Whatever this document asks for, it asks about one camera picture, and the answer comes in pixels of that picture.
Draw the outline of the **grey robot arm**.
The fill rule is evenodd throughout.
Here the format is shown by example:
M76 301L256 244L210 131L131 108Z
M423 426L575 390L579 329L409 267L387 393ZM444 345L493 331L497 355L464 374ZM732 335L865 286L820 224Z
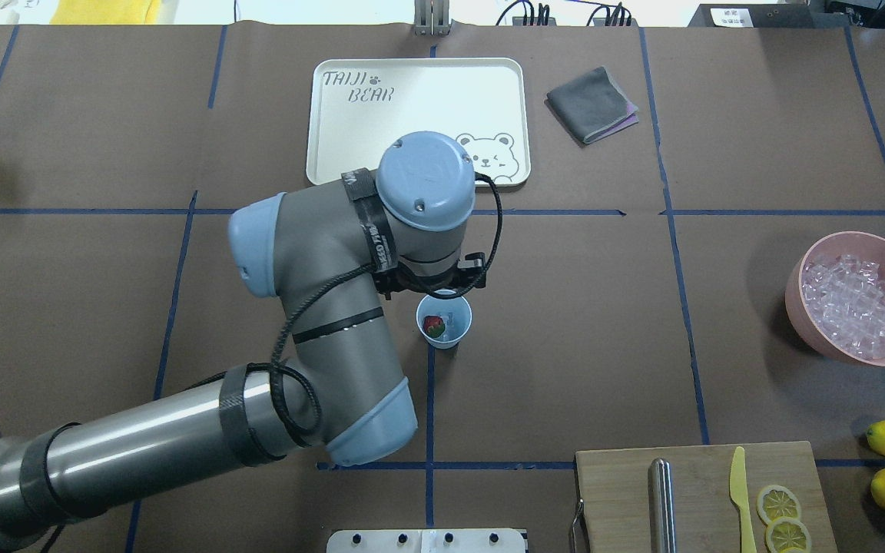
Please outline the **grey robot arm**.
M268 360L147 405L32 439L0 432L0 552L110 508L323 445L337 465L404 447L417 419L383 299L452 300L486 284L492 254L461 254L478 171L457 139L401 137L374 171L236 210L231 253L285 317Z

